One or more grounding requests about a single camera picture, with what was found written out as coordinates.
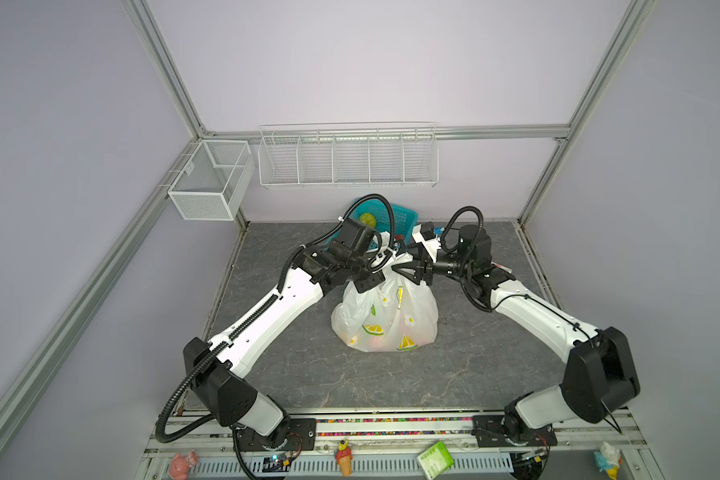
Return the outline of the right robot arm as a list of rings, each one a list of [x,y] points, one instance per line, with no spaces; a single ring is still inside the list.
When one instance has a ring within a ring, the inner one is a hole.
[[[559,384],[510,402],[499,425],[490,428],[493,436],[522,446],[553,424],[575,419],[621,428],[615,411],[641,391],[626,335],[565,313],[495,263],[479,209],[460,208],[444,228],[415,226],[406,250],[412,258],[395,272],[416,284],[430,284],[437,275],[455,281],[473,307],[514,321],[565,364]]]

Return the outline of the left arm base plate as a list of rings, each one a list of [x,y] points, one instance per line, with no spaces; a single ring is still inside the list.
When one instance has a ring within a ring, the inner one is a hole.
[[[316,418],[291,417],[283,420],[267,436],[246,427],[237,429],[233,434],[233,440],[236,448],[241,452],[312,451],[317,439],[316,430]]]

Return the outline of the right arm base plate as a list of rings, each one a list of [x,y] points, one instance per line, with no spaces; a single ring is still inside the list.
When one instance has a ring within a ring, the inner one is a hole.
[[[511,414],[476,415],[472,418],[472,435],[479,447],[554,447],[558,440],[553,428],[526,426]]]

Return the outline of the white plastic bag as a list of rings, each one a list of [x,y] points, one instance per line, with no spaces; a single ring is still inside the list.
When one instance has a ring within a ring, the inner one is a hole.
[[[412,259],[405,253],[390,261],[384,280],[366,292],[347,285],[331,314],[331,327],[345,345],[366,353],[408,352],[436,340],[439,312],[431,288],[392,270]]]

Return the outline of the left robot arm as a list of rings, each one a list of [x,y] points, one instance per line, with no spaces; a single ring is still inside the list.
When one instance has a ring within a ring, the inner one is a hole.
[[[239,320],[210,340],[192,339],[184,348],[185,378],[158,415],[154,436],[167,444],[200,426],[216,421],[224,427],[241,427],[259,435],[267,447],[286,441],[290,417],[269,396],[246,381],[246,376],[270,344],[303,312],[327,293],[349,281],[373,286],[396,253],[396,229],[389,238],[354,220],[361,205],[379,201],[388,220],[395,220],[389,201],[371,193],[355,200],[326,234],[296,247],[287,257],[275,286]],[[167,429],[178,401],[192,390],[208,412],[189,425]]]

